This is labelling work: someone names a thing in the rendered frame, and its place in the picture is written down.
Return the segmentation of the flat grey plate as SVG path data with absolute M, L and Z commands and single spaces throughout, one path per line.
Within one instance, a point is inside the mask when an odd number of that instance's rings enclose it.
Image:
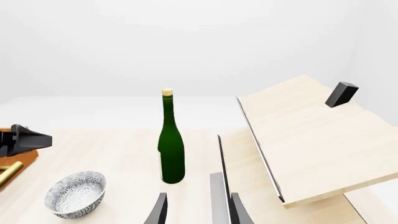
M 210 190 L 213 224 L 231 224 L 223 173 L 210 174 Z

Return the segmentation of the green wine bottle with cork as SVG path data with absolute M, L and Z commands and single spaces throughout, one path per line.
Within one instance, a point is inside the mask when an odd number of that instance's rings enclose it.
M 176 184 L 185 177 L 185 152 L 174 117 L 173 89 L 162 89 L 163 125 L 158 141 L 161 179 Z

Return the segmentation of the pale wooden rack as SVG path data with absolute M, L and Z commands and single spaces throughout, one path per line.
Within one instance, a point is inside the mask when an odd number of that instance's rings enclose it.
M 301 75 L 237 97 L 246 126 L 220 143 L 254 224 L 398 224 L 373 191 L 398 180 L 398 126 L 331 93 Z

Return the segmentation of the brown wooden cabinet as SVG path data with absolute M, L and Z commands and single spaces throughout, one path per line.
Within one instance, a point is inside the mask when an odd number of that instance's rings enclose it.
M 0 179 L 0 191 L 5 188 L 10 182 L 13 181 L 27 166 L 33 163 L 36 158 L 39 156 L 36 149 L 31 151 L 26 151 L 21 154 L 17 154 L 15 156 L 5 157 L 6 148 L 5 145 L 2 144 L 2 136 L 4 132 L 10 132 L 10 128 L 0 128 L 0 175 L 6 170 L 7 167 L 10 167 L 15 162 L 22 162 L 23 167 L 20 171 L 17 171 L 12 177 L 10 177 L 7 181 L 2 182 Z

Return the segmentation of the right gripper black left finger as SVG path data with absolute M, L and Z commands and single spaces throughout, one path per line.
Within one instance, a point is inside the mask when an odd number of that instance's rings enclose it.
M 159 197 L 144 224 L 165 224 L 167 219 L 167 210 L 167 194 L 162 192 L 159 194 Z

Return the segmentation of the small black block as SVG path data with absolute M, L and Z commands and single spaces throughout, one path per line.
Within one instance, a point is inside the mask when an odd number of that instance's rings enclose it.
M 325 104 L 330 108 L 345 104 L 352 99 L 358 89 L 359 87 L 352 83 L 339 82 Z

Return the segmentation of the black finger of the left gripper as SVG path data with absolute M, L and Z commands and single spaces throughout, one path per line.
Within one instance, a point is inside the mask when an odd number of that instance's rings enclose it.
M 52 137 L 46 134 L 34 132 L 20 124 L 11 126 L 13 133 L 13 151 L 31 151 L 34 149 L 43 149 L 52 147 Z

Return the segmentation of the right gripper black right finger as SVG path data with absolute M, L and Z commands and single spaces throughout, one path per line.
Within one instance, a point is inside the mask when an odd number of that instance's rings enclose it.
M 251 217 L 249 216 L 249 214 L 247 213 L 240 197 L 239 194 L 237 194 L 236 192 L 233 192 L 231 194 L 231 199 L 234 203 L 235 206 L 235 213 L 237 216 L 237 223 L 238 224 L 254 224 L 253 220 L 251 219 Z

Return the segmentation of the patterned black and white bowl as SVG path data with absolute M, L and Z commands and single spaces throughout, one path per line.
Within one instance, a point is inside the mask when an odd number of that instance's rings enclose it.
M 105 190 L 106 177 L 102 173 L 81 171 L 53 184 L 45 194 L 44 205 L 59 218 L 81 218 L 99 206 Z

